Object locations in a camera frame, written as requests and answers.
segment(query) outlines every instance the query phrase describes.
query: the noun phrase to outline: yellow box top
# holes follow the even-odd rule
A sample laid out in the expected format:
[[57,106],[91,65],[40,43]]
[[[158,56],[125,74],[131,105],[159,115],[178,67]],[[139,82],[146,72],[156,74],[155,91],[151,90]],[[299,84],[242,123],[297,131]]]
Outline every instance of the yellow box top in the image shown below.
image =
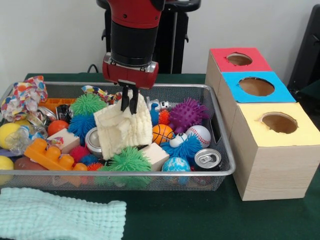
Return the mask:
[[259,147],[320,145],[320,132],[299,103],[242,103],[238,106]]

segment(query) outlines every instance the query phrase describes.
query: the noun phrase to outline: metal basket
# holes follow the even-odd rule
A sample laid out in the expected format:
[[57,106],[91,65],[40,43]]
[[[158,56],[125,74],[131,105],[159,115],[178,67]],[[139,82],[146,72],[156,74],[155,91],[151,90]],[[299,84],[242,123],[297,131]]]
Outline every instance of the metal basket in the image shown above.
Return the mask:
[[[112,83],[46,82],[50,98],[77,98],[83,94],[81,87],[92,85],[108,93],[121,91]],[[2,100],[12,92],[8,88]],[[220,171],[193,172],[103,172],[103,171],[30,171],[0,170],[0,183],[11,178],[0,188],[31,187],[41,190],[144,190],[144,191],[198,191],[217,190],[227,175],[236,168],[229,140],[212,88],[200,84],[156,84],[151,90],[141,89],[144,97],[169,101],[174,107],[187,97],[196,99],[209,109],[209,119],[203,125],[211,132],[209,148],[221,153]]]

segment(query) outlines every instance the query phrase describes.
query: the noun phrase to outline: blue speckled ball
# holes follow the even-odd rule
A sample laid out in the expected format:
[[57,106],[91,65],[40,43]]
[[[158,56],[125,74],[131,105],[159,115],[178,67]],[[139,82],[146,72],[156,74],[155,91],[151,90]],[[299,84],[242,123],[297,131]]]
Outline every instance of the blue speckled ball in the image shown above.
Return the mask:
[[162,166],[163,172],[190,172],[189,163],[181,157],[172,157]]

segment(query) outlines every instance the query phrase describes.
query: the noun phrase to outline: green table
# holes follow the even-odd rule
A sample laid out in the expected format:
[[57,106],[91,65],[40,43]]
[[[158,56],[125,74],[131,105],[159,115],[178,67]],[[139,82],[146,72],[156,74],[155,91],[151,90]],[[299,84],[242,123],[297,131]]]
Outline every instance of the green table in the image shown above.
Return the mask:
[[[45,81],[104,81],[98,73],[43,75]],[[159,75],[157,79],[158,83],[179,84],[203,84],[204,81],[204,74]],[[242,202],[232,176],[228,176],[217,191],[53,193],[99,203],[125,201],[124,240],[320,239],[319,170],[304,199]]]

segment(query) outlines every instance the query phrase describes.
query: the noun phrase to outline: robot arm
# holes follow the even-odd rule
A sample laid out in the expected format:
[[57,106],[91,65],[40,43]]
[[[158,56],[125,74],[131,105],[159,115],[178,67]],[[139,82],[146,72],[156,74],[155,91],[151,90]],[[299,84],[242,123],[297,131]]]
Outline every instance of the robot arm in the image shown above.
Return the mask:
[[166,0],[106,1],[111,8],[111,52],[104,57],[103,76],[123,86],[121,110],[129,106],[135,114],[139,88],[152,88],[157,78],[159,67],[152,55]]

